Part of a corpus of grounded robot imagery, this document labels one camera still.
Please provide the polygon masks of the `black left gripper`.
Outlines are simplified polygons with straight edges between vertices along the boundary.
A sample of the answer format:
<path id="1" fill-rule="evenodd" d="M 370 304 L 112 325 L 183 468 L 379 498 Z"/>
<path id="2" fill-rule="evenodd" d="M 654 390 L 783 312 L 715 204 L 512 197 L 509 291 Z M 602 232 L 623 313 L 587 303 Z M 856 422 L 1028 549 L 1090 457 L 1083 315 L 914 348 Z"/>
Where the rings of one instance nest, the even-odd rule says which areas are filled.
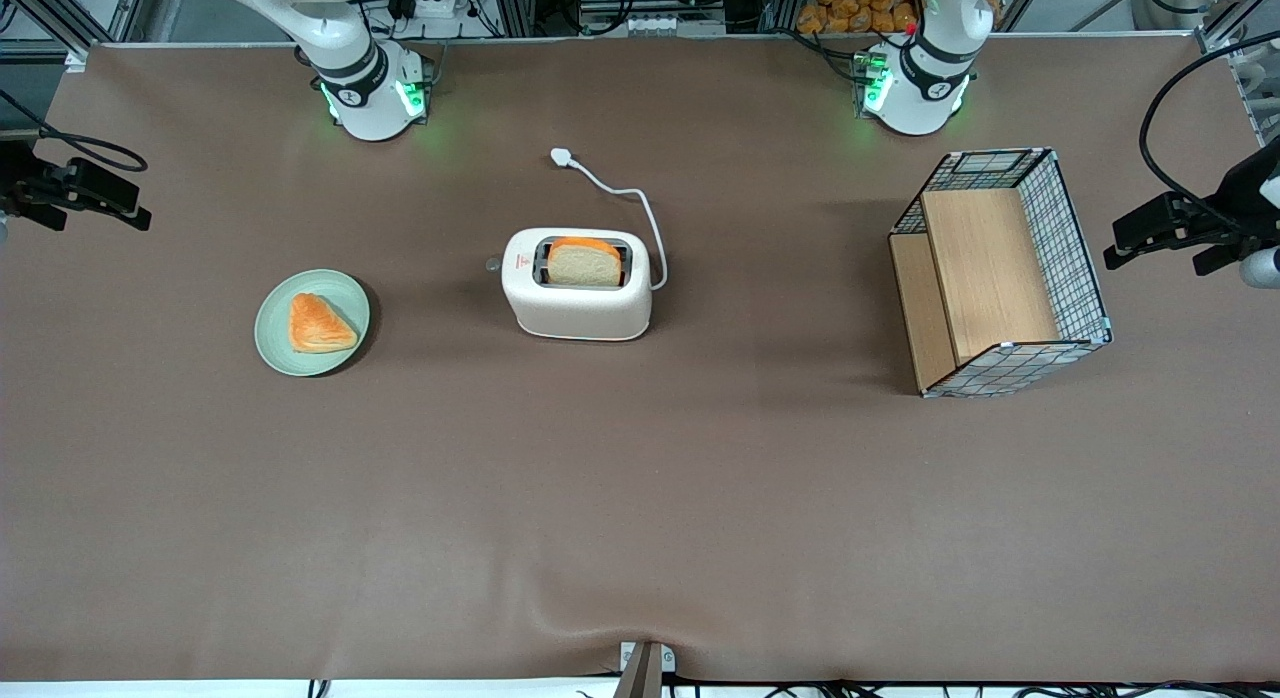
<path id="1" fill-rule="evenodd" d="M 1263 242 L 1277 243 L 1277 161 L 1275 140 L 1224 174 L 1213 192 L 1213 209 L 1233 232 L 1260 241 L 1212 245 L 1198 252 L 1193 257 L 1197 277 L 1243 261 Z M 1114 245 L 1103 252 L 1110 272 L 1147 254 L 1208 245 L 1219 238 L 1217 220 L 1171 191 L 1124 214 L 1111 227 Z"/>

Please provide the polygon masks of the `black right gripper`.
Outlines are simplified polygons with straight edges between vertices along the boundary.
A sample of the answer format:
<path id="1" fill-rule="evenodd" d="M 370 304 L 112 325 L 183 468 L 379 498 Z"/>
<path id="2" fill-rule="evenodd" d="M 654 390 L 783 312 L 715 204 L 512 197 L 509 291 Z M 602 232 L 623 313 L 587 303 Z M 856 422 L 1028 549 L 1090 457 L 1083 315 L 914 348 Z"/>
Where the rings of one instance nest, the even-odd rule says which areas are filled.
<path id="1" fill-rule="evenodd" d="M 152 214 L 140 202 L 140 188 L 82 158 L 67 164 L 65 186 L 29 182 L 45 173 L 45 161 L 35 156 L 28 140 L 3 140 L 0 143 L 1 186 L 8 187 L 8 216 L 24 218 L 50 231 L 67 229 L 67 202 L 78 211 L 100 213 L 136 231 L 151 227 Z"/>

